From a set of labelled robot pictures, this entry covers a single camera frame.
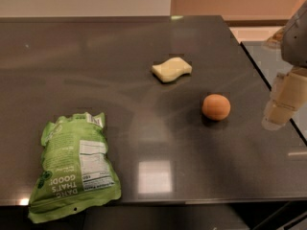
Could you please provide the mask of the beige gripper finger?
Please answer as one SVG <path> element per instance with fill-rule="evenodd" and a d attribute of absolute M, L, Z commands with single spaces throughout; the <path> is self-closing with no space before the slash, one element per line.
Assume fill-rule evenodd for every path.
<path fill-rule="evenodd" d="M 307 102 L 307 69 L 292 68 L 275 77 L 262 120 L 267 130 L 278 130 Z"/>
<path fill-rule="evenodd" d="M 279 49 L 284 34 L 284 27 L 280 28 L 273 35 L 271 35 L 265 42 L 264 46 L 269 49 Z"/>

